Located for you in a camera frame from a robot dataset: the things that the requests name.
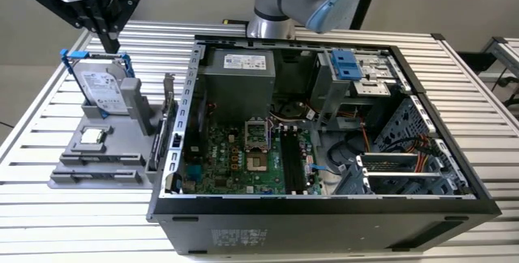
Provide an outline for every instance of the slotted aluminum table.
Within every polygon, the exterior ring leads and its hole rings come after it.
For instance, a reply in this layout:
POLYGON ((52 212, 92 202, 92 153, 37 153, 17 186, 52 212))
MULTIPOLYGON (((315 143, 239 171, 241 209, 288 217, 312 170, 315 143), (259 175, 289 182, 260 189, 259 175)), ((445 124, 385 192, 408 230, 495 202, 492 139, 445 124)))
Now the slotted aluminum table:
MULTIPOLYGON (((244 27, 132 21, 120 35, 121 51, 132 57, 141 91, 152 102, 163 100, 165 72, 177 75, 180 97, 195 34, 243 36, 244 27)), ((409 33, 336 30, 316 35, 297 29, 296 37, 400 48, 503 215, 423 254, 179 257, 160 227, 145 221, 149 191, 46 188, 81 117, 82 96, 58 66, 0 147, 0 254, 8 255, 1 262, 519 261, 519 124, 449 45, 428 34, 409 33)), ((86 33, 72 49, 102 51, 98 39, 86 33)))

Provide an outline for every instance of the gray floor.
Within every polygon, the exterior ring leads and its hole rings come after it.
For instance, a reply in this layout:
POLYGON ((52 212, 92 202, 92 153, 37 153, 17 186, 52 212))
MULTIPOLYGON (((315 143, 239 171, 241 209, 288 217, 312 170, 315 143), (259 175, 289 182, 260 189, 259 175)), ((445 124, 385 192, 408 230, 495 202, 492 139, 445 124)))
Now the gray floor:
MULTIPOLYGON (((0 121, 16 125, 56 67, 0 65, 0 121)), ((0 144, 9 133, 0 125, 0 144)))

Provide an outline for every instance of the gray power supply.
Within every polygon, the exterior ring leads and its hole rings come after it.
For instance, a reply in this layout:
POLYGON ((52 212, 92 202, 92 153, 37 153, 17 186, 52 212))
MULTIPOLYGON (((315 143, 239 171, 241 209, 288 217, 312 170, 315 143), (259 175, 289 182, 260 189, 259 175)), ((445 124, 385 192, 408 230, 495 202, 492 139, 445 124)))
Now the gray power supply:
POLYGON ((215 49, 208 53, 204 76, 208 103, 216 105, 220 121, 267 117, 276 77, 271 50, 215 49))

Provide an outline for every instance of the blue drive bay latch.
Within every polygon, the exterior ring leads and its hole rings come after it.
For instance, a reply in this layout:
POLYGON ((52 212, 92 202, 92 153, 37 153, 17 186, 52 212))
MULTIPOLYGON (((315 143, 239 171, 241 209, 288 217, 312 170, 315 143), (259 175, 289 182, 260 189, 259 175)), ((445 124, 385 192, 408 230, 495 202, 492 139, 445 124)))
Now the blue drive bay latch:
POLYGON ((349 50, 332 50, 332 65, 339 80, 359 81, 363 78, 355 55, 349 50))

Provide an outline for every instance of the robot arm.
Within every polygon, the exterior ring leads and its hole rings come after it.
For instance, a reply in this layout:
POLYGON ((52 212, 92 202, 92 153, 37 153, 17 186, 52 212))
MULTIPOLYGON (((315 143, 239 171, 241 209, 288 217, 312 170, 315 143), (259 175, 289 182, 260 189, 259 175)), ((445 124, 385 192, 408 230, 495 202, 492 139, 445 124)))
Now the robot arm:
POLYGON ((291 19, 317 33, 328 32, 339 26, 351 7, 352 0, 255 0, 247 36, 293 39, 291 19))
POLYGON ((97 33, 106 53, 118 50, 117 36, 140 0, 36 0, 74 28, 97 33))
MULTIPOLYGON (((106 53, 118 50, 117 36, 140 0, 36 0, 74 28, 96 33, 106 53)), ((247 26, 252 38, 293 39, 292 19, 324 33, 344 18, 352 0, 255 0, 255 18, 247 26)))

